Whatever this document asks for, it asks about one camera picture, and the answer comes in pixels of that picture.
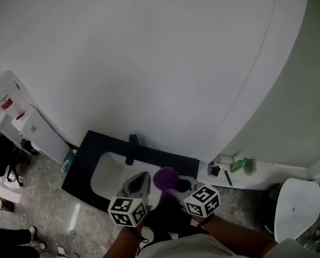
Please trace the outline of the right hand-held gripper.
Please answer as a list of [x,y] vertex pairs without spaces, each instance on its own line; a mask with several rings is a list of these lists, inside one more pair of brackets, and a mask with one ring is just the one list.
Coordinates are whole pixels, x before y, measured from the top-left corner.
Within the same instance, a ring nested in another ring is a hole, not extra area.
[[[193,177],[179,176],[177,190],[193,190],[196,183]],[[187,213],[192,216],[207,218],[220,206],[219,191],[209,184],[204,184],[188,197],[177,190],[169,188],[166,192],[178,202],[184,202]]]

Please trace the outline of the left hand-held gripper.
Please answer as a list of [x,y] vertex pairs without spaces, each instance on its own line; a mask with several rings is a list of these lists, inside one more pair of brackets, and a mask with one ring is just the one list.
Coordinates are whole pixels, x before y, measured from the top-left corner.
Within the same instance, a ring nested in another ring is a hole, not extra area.
[[138,173],[128,179],[117,195],[111,198],[108,206],[108,214],[113,222],[119,226],[137,227],[150,212],[150,188],[151,176],[148,172]]

